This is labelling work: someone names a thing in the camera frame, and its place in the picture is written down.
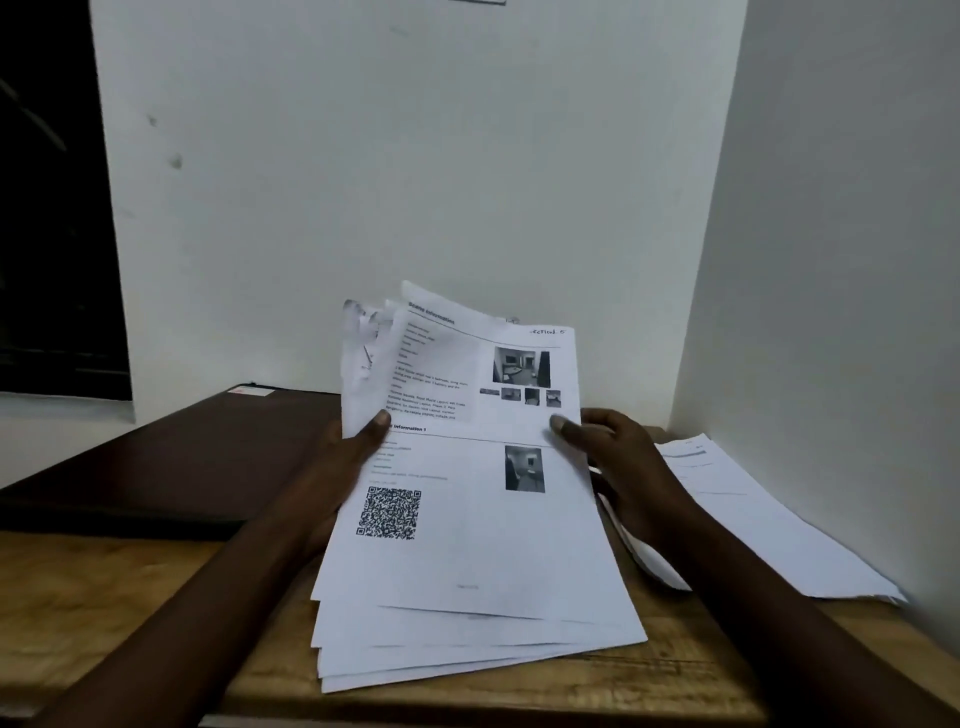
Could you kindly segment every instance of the wooden table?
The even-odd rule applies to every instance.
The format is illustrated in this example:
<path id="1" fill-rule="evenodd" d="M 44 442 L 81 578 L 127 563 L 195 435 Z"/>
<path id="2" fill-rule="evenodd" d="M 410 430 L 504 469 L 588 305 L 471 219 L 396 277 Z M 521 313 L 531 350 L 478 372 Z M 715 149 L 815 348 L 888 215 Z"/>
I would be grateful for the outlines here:
<path id="1" fill-rule="evenodd" d="M 762 723 L 751 672 L 700 601 L 658 587 L 607 523 L 650 641 L 515 667 L 322 695 L 310 634 L 316 567 L 291 589 L 218 713 L 356 721 Z M 80 678 L 219 547 L 0 532 L 0 704 L 31 713 Z M 960 707 L 960 663 L 889 605 L 823 602 L 846 629 Z"/>

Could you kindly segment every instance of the white wall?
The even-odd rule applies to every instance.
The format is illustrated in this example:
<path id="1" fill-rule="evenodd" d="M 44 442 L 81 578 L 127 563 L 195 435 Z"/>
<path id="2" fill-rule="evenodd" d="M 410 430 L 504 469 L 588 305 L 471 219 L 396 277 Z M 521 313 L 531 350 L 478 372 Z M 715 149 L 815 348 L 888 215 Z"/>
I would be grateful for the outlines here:
<path id="1" fill-rule="evenodd" d="M 753 2 L 672 426 L 960 649 L 953 0 Z"/>
<path id="2" fill-rule="evenodd" d="M 577 327 L 586 401 L 665 423 L 744 12 L 93 0 L 137 421 L 338 391 L 344 299 L 408 278 Z M 19 429 L 18 476 L 70 450 Z"/>

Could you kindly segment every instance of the printed document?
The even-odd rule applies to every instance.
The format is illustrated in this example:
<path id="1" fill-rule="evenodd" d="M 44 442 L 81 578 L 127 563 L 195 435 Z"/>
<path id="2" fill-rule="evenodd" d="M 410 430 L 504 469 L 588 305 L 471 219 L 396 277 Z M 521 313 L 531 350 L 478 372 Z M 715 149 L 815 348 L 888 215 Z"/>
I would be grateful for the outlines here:
<path id="1" fill-rule="evenodd" d="M 345 391 L 345 435 L 384 406 L 391 432 L 341 508 L 314 597 L 636 630 L 586 460 L 546 427 L 579 420 L 574 331 L 402 293 Z"/>

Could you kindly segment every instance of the brown board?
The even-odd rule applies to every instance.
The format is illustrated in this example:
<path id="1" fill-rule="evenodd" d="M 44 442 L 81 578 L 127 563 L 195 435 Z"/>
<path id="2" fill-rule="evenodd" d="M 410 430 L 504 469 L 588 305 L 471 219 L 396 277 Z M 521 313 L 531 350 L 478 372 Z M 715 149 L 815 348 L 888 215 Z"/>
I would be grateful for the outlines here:
<path id="1" fill-rule="evenodd" d="M 222 392 L 0 490 L 0 529 L 228 539 L 339 416 L 339 395 Z"/>

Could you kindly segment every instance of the forearm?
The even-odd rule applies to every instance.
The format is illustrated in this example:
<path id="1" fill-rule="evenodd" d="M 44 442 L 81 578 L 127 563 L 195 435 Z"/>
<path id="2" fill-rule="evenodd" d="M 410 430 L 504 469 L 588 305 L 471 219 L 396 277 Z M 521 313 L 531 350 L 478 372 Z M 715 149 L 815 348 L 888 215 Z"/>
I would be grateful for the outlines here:
<path id="1" fill-rule="evenodd" d="M 35 726 L 197 725 L 304 563 L 302 529 L 251 522 Z"/>
<path id="2" fill-rule="evenodd" d="M 878 659 L 706 512 L 677 518 L 667 558 L 754 668 L 775 707 L 843 725 L 956 726 L 958 714 Z"/>

